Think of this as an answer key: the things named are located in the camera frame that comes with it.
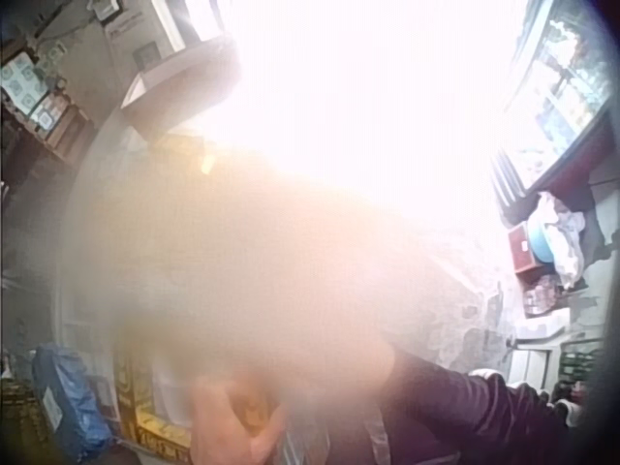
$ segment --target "wall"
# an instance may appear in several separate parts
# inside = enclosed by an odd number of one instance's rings
[[[126,12],[105,28],[94,21],[60,39],[68,53],[59,64],[59,73],[68,81],[68,93],[97,127],[120,104],[139,72],[136,49],[154,42],[162,58],[174,52],[150,0],[125,0],[124,5]],[[42,38],[61,35],[86,24],[89,18],[86,2],[76,0],[52,22]],[[54,44],[42,43],[41,52]]]
[[[577,323],[602,325],[613,287],[615,264],[620,249],[620,159],[605,159],[590,174],[596,216],[604,237],[604,245],[595,251],[596,261],[583,273],[588,288],[569,299]]]

